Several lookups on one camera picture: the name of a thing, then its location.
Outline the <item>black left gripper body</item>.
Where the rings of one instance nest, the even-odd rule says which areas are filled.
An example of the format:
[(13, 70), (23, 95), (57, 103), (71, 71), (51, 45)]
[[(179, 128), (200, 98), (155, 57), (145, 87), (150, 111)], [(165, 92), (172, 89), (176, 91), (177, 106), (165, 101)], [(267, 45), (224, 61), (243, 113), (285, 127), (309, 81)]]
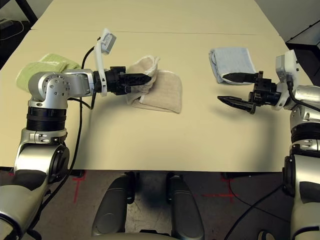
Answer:
[(107, 92), (116, 96), (131, 93), (130, 76), (126, 74), (125, 66), (111, 66), (104, 72), (106, 77)]

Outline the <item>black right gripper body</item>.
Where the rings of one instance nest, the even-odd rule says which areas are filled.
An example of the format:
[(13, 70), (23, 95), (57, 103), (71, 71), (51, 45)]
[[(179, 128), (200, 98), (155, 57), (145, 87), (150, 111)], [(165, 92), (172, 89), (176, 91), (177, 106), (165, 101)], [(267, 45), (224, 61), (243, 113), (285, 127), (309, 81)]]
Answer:
[(264, 78), (263, 73), (259, 71), (255, 74), (253, 91), (249, 93), (248, 100), (259, 107), (262, 105), (275, 106), (281, 93), (277, 91), (277, 84), (269, 78)]

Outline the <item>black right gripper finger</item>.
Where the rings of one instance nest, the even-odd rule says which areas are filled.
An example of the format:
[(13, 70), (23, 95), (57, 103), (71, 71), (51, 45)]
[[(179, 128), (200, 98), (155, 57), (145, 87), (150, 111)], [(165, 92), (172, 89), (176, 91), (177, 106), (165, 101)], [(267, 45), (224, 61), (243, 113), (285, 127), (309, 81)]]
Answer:
[(244, 110), (250, 114), (255, 113), (255, 104), (249, 101), (242, 100), (239, 97), (234, 96), (218, 96), (217, 97), (221, 102), (227, 104), (230, 107)]
[(257, 73), (234, 72), (223, 75), (228, 83), (252, 84), (256, 82)]

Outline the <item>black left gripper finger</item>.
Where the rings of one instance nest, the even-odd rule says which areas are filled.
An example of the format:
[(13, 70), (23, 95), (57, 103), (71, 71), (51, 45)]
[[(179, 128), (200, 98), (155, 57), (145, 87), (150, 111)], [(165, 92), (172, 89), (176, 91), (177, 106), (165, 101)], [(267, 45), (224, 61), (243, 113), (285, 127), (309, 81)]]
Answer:
[(121, 84), (124, 86), (141, 86), (151, 81), (151, 77), (143, 73), (124, 73), (121, 75)]

